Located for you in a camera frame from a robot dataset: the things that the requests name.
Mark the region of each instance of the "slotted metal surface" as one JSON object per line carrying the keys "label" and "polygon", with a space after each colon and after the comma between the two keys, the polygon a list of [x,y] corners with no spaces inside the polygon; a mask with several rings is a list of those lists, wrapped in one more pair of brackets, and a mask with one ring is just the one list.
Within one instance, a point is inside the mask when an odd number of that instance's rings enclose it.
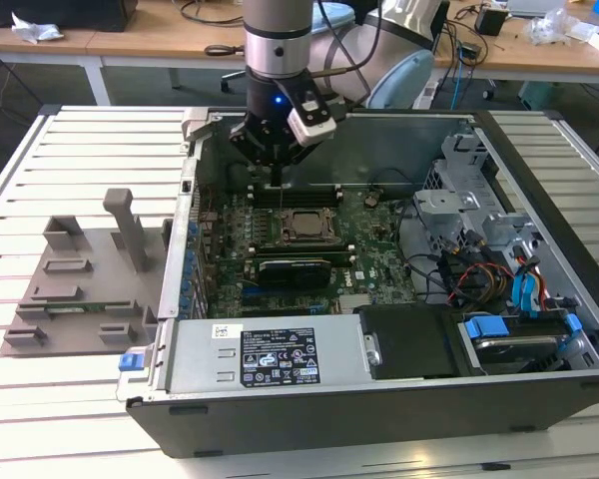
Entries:
{"label": "slotted metal surface", "polygon": [[[82,228],[110,228],[114,222],[99,201],[113,185],[132,190],[137,199],[134,208],[146,226],[158,227],[173,212],[183,159],[179,140],[158,145],[160,154],[144,154],[152,146],[145,139],[123,145],[106,137],[175,135],[182,111],[69,107],[55,119],[37,121],[0,180],[0,342],[38,262],[44,245],[41,232],[50,215],[75,214]],[[537,117],[533,122],[546,126],[547,120]],[[102,145],[117,145],[128,155],[112,155],[92,143],[88,151],[82,144],[48,143],[56,133],[98,133]],[[57,155],[48,156],[49,147]],[[502,478],[599,477],[599,405],[534,434],[176,461],[160,452],[116,400],[118,359],[0,357],[0,479],[465,478],[483,476],[484,462],[510,464],[511,471],[496,473]]]}
{"label": "slotted metal surface", "polygon": [[[493,112],[493,117],[599,262],[599,159],[564,122],[537,112]],[[522,211],[503,175],[497,180],[515,209]]]}

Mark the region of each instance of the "cpu socket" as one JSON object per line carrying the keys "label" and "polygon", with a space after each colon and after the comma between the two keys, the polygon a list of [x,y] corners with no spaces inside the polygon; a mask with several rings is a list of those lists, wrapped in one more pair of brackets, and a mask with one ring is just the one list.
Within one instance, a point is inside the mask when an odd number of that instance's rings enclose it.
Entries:
{"label": "cpu socket", "polygon": [[330,209],[282,210],[282,242],[294,243],[333,243],[339,238],[333,227],[333,213]]}

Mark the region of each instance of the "warning label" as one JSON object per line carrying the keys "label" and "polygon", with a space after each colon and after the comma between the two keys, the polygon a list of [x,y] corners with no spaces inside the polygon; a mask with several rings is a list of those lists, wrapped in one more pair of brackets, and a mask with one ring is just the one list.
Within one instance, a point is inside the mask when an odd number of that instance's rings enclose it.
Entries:
{"label": "warning label", "polygon": [[243,331],[240,382],[244,387],[318,384],[314,330]]}

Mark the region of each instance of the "table leg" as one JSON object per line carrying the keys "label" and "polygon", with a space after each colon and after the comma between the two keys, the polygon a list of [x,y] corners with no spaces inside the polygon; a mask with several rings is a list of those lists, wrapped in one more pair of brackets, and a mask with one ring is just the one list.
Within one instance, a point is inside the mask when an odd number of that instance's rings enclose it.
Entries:
{"label": "table leg", "polygon": [[111,99],[107,91],[107,85],[104,82],[103,66],[99,58],[89,58],[83,64],[84,70],[91,85],[91,91],[96,99],[96,104],[100,107],[111,106]]}
{"label": "table leg", "polygon": [[177,68],[169,69],[169,79],[171,80],[171,88],[174,90],[179,90],[182,87],[180,83],[180,70]]}

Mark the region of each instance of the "barcode label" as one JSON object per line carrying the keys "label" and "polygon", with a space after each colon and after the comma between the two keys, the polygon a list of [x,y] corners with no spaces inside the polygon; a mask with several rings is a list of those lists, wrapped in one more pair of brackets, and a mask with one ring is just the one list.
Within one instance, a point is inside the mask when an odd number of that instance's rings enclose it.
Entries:
{"label": "barcode label", "polygon": [[237,339],[243,327],[242,324],[214,324],[211,339]]}

